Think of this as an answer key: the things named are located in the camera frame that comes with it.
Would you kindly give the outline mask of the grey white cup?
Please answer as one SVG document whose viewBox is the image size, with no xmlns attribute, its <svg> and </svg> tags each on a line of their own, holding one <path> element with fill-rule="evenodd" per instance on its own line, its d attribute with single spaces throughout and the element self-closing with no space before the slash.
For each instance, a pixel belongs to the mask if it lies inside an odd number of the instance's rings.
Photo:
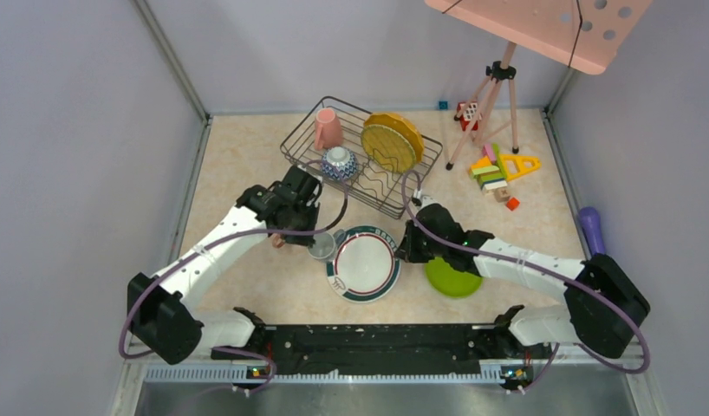
<svg viewBox="0 0 709 416">
<path fill-rule="evenodd" d="M 314 236 L 314 243 L 308 248 L 309 255 L 321 263 L 331 263 L 345 239 L 345 230 L 334 233 L 323 232 Z"/>
</svg>

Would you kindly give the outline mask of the white plate green red rim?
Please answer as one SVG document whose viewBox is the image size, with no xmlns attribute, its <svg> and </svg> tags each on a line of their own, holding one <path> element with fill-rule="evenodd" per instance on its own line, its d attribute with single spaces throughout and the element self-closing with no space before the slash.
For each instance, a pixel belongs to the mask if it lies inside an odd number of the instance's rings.
<svg viewBox="0 0 709 416">
<path fill-rule="evenodd" d="M 331 289 L 350 302 L 374 302 L 396 284 L 400 260 L 394 238 L 372 225 L 359 225 L 334 233 L 334 257 L 326 263 Z"/>
</svg>

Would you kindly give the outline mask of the red patterned bowl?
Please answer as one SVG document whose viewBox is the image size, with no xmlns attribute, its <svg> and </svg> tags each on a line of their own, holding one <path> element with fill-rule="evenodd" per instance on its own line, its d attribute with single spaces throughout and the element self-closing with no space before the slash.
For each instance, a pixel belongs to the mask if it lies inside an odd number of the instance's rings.
<svg viewBox="0 0 709 416">
<path fill-rule="evenodd" d="M 322 159 L 326 161 L 321 167 L 322 172 L 333 180 L 349 180 L 359 172 L 355 153 L 344 146 L 329 148 Z"/>
</svg>

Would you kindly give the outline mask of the pink mug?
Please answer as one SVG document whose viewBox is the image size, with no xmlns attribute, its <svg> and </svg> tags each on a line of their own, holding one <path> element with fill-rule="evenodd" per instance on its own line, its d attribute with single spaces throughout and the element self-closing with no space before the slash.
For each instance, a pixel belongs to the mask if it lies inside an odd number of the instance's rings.
<svg viewBox="0 0 709 416">
<path fill-rule="evenodd" d="M 341 146 L 343 141 L 341 121 L 336 111 L 330 107 L 319 110 L 315 115 L 315 150 Z"/>
</svg>

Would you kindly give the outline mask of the dark wire dish rack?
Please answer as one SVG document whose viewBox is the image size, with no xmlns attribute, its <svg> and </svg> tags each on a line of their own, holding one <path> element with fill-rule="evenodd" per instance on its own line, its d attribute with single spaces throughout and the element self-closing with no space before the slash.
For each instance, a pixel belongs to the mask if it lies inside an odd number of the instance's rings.
<svg viewBox="0 0 709 416">
<path fill-rule="evenodd" d="M 363 150 L 361 131 L 363 123 L 371 114 L 367 109 L 334 96 L 322 97 L 281 143 L 280 150 L 285 159 L 293 165 L 301 165 L 312 159 L 322 158 L 324 151 L 314 148 L 314 140 L 315 115 L 324 108 L 333 109 L 337 113 L 341 121 L 343 146 L 354 153 L 358 162 L 355 175 L 347 180 L 350 187 L 349 197 L 390 218 L 401 218 L 405 212 L 400 195 L 401 184 L 405 183 L 406 189 L 413 192 L 416 178 L 411 175 L 403 179 L 401 173 L 385 170 Z"/>
</svg>

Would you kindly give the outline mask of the woven bamboo round tray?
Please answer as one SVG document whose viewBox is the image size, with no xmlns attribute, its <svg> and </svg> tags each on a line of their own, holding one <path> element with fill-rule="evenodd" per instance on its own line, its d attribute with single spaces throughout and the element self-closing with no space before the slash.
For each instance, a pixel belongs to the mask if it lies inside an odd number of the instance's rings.
<svg viewBox="0 0 709 416">
<path fill-rule="evenodd" d="M 377 124 L 364 127 L 361 146 L 370 159 L 388 172 L 403 173 L 417 164 L 412 145 L 391 127 Z"/>
</svg>

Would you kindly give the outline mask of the yellow polka dot plate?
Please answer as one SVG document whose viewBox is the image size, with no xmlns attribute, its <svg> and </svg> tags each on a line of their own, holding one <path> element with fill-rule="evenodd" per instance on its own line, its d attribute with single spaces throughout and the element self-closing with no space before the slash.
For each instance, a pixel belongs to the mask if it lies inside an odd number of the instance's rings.
<svg viewBox="0 0 709 416">
<path fill-rule="evenodd" d="M 412 145 L 416 153 L 417 164 L 420 163 L 425 151 L 425 143 L 419 130 L 410 120 L 396 113 L 372 113 L 364 121 L 363 128 L 374 124 L 391 127 L 396 132 L 402 134 Z"/>
</svg>

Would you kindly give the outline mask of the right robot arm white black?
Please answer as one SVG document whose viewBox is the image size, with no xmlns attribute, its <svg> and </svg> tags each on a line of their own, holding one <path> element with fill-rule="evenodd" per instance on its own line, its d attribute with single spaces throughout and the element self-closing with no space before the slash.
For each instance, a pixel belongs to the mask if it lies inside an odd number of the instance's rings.
<svg viewBox="0 0 709 416">
<path fill-rule="evenodd" d="M 396 256 L 408 263 L 440 258 L 456 271 L 505 280 L 555 299 L 550 307 L 518 310 L 497 331 L 496 347 L 507 357 L 549 342 L 580 344 L 617 359 L 651 310 L 612 257 L 568 259 L 524 249 L 490 232 L 464 229 L 439 203 L 421 206 L 407 221 Z"/>
</svg>

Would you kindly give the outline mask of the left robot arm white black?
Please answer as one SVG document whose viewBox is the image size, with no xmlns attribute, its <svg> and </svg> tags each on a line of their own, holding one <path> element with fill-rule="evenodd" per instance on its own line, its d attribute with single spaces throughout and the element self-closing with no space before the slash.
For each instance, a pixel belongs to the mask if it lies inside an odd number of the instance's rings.
<svg viewBox="0 0 709 416">
<path fill-rule="evenodd" d="M 153 276 L 142 273 L 127 285 L 127 319 L 132 334 L 168 364 L 184 361 L 203 340 L 204 324 L 192 310 L 206 291 L 248 250 L 268 237 L 289 244 L 314 242 L 322 179 L 292 166 L 269 186 L 254 185 L 226 216 L 179 259 Z"/>
</svg>

